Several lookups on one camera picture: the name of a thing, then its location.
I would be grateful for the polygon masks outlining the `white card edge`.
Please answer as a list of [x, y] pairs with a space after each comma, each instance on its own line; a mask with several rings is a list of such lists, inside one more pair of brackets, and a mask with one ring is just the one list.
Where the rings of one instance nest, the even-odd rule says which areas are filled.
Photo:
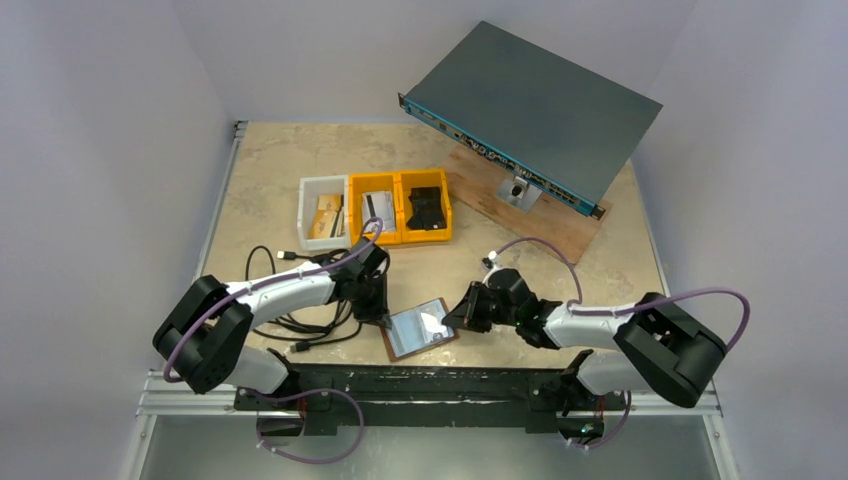
[[427, 312], [422, 312], [420, 316], [420, 326], [422, 335], [425, 338], [443, 338], [446, 335], [447, 329], [441, 324], [440, 319]]

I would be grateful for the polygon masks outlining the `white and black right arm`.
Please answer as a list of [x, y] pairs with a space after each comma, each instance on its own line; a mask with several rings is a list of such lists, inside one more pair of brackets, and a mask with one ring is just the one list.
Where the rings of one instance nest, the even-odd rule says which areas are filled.
[[612, 391], [650, 390], [691, 408], [729, 352], [717, 334], [660, 293], [618, 307], [568, 305], [538, 297], [511, 268], [470, 283], [441, 322], [477, 333], [510, 326], [540, 349], [588, 348], [561, 381], [564, 399], [576, 407]]

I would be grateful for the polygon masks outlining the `brown leather card holder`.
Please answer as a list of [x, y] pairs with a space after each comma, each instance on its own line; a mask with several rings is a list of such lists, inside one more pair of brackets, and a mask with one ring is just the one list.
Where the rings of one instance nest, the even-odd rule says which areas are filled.
[[380, 328], [390, 362], [398, 362], [424, 353], [459, 338], [458, 331], [447, 326], [445, 326], [447, 332], [443, 338], [425, 338], [420, 326], [419, 314], [422, 312], [435, 315], [441, 321], [447, 313], [446, 302], [443, 298], [436, 298], [411, 309], [392, 314], [392, 329]]

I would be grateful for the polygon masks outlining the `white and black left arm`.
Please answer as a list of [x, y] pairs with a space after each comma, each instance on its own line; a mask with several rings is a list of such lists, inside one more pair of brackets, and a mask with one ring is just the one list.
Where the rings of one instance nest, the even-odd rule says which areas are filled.
[[349, 304], [354, 319], [389, 319], [390, 255], [362, 238], [340, 258], [321, 255], [286, 272], [224, 283], [213, 275], [195, 280], [152, 339], [164, 358], [169, 383], [186, 383], [196, 394], [222, 385], [259, 393], [272, 408], [297, 399], [298, 382], [285, 356], [246, 344], [259, 326], [301, 309], [336, 301]]

